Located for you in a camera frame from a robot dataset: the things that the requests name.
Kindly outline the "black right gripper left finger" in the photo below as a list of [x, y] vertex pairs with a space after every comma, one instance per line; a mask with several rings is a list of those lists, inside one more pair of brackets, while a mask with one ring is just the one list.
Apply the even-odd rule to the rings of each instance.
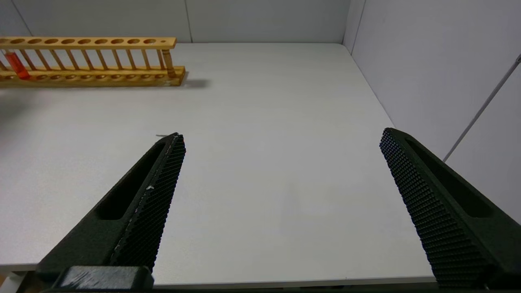
[[74, 266], [153, 270], [184, 162], [184, 136], [157, 141], [38, 263], [45, 282]]

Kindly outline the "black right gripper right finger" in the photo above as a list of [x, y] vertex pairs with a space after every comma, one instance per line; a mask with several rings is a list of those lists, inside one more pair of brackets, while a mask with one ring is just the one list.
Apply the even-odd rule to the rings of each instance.
[[380, 141], [438, 288], [519, 293], [521, 227], [409, 134]]

